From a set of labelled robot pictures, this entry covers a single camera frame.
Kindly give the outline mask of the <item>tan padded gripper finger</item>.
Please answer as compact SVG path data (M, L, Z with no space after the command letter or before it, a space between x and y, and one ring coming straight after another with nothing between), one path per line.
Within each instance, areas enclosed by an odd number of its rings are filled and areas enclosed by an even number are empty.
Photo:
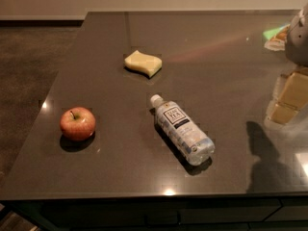
M269 120L289 123L308 104L308 69L297 68L281 74L269 103Z

